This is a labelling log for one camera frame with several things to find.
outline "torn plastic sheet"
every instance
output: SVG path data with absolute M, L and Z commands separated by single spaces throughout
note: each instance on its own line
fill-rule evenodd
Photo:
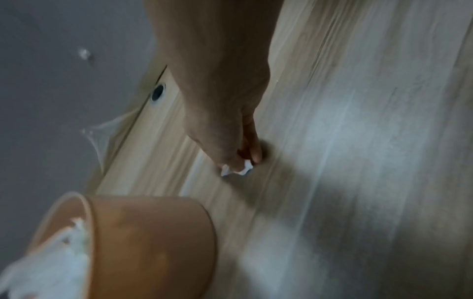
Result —
M 102 173 L 105 172 L 109 162 L 119 149 L 140 110 L 139 107 L 110 121 L 80 130 L 94 147 Z

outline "wooden surface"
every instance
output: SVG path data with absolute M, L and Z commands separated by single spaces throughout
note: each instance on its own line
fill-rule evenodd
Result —
M 266 161 L 219 177 L 181 95 L 148 104 L 100 194 L 209 211 L 220 298 L 473 298 L 470 0 L 287 0 L 257 109 Z

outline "wipe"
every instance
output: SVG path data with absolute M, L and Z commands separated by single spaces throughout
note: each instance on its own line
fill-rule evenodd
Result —
M 89 235 L 82 219 L 8 266 L 0 276 L 0 294 L 10 299 L 81 299 L 89 266 Z
M 230 170 L 230 167 L 228 165 L 223 165 L 222 167 L 222 172 L 220 173 L 221 176 L 226 176 L 229 175 L 230 173 L 236 173 L 239 175 L 245 175 L 247 172 L 253 169 L 253 165 L 251 164 L 250 160 L 245 160 L 245 168 L 242 171 L 239 172 L 233 172 Z

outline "small white object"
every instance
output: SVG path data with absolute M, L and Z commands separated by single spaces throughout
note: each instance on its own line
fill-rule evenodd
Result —
M 89 60 L 92 56 L 92 53 L 90 53 L 90 51 L 86 48 L 79 48 L 77 53 L 79 54 L 79 57 L 82 58 L 82 60 Z
M 245 168 L 242 171 L 235 172 L 236 174 L 239 175 L 245 175 L 247 172 L 253 169 L 253 165 L 251 164 L 250 160 L 245 160 Z M 228 165 L 223 165 L 222 167 L 222 172 L 220 173 L 221 176 L 226 176 L 229 175 L 230 173 L 234 173 L 233 171 L 230 170 L 230 167 Z
M 10 299 L 80 299 L 89 255 L 82 219 L 64 228 L 38 249 L 8 266 L 0 276 L 0 294 Z

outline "white tissue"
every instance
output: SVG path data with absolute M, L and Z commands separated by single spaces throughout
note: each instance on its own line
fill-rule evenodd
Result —
M 242 171 L 235 172 L 235 173 L 239 175 L 245 175 L 247 172 L 249 172 L 252 169 L 253 169 L 253 165 L 251 164 L 251 161 L 245 160 L 245 168 Z M 228 165 L 223 165 L 222 172 L 220 173 L 220 175 L 226 176 L 226 175 L 229 175 L 230 173 L 234 173 L 234 172 L 230 170 L 230 167 L 228 167 Z
M 80 299 L 89 255 L 82 219 L 64 228 L 37 250 L 8 266 L 0 276 L 0 294 L 10 299 Z

